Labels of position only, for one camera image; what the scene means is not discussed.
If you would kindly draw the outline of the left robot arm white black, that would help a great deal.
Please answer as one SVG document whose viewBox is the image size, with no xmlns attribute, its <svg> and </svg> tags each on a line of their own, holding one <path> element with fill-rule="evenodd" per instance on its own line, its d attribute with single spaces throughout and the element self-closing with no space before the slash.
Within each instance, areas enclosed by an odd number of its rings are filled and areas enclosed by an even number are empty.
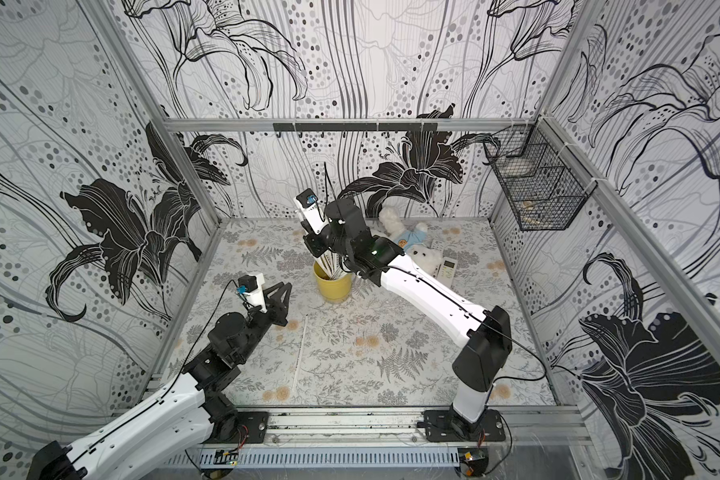
<svg viewBox="0 0 720 480">
<path fill-rule="evenodd" d="M 180 372 L 109 424 L 68 445 L 52 441 L 34 454 L 29 479 L 140 479 L 171 457 L 204 443 L 227 445 L 229 466 L 246 447 L 263 443 L 266 411 L 243 412 L 224 390 L 271 326 L 286 326 L 292 286 L 267 287 L 262 275 L 233 281 L 245 313 L 214 320 L 208 343 Z"/>
</svg>

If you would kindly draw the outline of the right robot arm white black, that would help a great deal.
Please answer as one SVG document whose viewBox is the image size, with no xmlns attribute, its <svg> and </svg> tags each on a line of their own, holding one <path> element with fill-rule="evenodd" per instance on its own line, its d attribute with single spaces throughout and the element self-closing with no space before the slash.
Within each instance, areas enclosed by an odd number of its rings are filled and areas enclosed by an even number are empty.
<svg viewBox="0 0 720 480">
<path fill-rule="evenodd" d="M 406 300 L 460 348 L 452 364 L 459 385 L 451 411 L 462 423 L 476 425 L 512 351 L 507 312 L 466 300 L 426 273 L 402 247 L 372 234 L 353 200 L 340 198 L 322 207 L 317 195 L 306 189 L 294 203 L 313 257 L 326 252 L 337 255 L 341 270 Z"/>
</svg>

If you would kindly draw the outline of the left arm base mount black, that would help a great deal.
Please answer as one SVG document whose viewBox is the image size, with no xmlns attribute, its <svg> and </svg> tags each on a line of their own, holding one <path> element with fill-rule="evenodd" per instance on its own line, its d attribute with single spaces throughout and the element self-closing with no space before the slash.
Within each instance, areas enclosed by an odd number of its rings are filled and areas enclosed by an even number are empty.
<svg viewBox="0 0 720 480">
<path fill-rule="evenodd" d="M 268 428 L 268 411 L 243 411 L 221 393 L 207 399 L 202 408 L 209 414 L 212 431 L 206 444 L 262 444 Z"/>
</svg>

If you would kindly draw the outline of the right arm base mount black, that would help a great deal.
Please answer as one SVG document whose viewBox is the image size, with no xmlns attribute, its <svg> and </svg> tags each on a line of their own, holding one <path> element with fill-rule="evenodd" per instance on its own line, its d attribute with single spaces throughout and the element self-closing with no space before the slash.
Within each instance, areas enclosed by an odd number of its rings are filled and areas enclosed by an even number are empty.
<svg viewBox="0 0 720 480">
<path fill-rule="evenodd" d="M 459 416 L 452 408 L 425 410 L 423 419 L 416 423 L 416 427 L 424 430 L 427 441 L 431 443 L 485 443 L 506 440 L 502 416 L 497 410 L 489 408 L 472 423 Z"/>
</svg>

